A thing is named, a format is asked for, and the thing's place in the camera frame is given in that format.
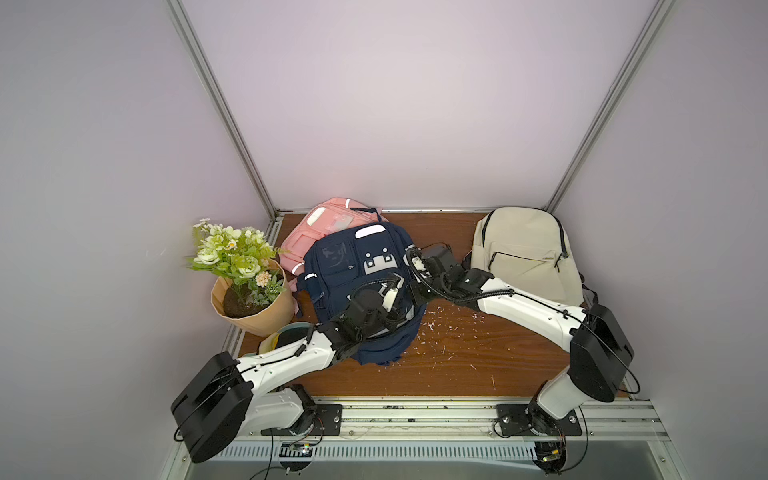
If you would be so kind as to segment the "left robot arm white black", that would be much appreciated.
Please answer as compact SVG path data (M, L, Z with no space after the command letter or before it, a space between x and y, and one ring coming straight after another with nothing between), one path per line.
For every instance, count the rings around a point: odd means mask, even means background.
M405 315L396 309L402 297L401 288L375 282L298 341L239 359L227 351L214 355L171 404L174 440L184 443L193 463L203 463L248 429L294 427L314 403L288 384L345 361L370 335L403 325Z

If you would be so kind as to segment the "cream canvas backpack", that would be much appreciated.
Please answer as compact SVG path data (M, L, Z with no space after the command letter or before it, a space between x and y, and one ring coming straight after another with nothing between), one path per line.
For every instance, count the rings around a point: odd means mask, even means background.
M543 210L501 207L488 213L477 222L472 249L462 264L553 302L599 302L578 271L562 223Z

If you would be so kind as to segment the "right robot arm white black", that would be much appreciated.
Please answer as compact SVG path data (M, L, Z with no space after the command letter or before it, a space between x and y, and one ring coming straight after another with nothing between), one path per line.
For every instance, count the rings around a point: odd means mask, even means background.
M524 327L569 354L569 364L545 382L527 407L531 421L549 424L589 401L611 403L630 373L634 352L615 316L596 304L570 306L514 287L492 273L465 268L446 244L411 246L405 260L419 293Z

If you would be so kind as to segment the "navy blue backpack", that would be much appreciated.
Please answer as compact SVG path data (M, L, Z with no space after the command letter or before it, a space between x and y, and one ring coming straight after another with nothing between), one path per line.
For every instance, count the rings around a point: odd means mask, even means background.
M363 341L351 354L361 365L398 361L419 332L426 307L417 304L410 289L406 250L413 245L404 228L381 221L324 237L304 257L298 287L308 293L320 324L341 314L366 291L382 294L387 287L398 289L392 309L362 331Z

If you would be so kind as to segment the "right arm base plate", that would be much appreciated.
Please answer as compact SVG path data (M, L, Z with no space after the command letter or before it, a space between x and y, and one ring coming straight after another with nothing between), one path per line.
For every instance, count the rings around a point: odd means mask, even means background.
M571 410L564 418L554 419L540 408L520 403L502 403L496 406L494 432L503 437L542 436L579 437L582 428L579 417Z

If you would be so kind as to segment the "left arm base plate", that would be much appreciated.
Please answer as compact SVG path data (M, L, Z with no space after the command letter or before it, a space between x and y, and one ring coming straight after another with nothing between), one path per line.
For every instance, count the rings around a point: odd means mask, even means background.
M260 434L278 436L338 436L341 431L343 406L338 403L310 406L289 427L263 429Z

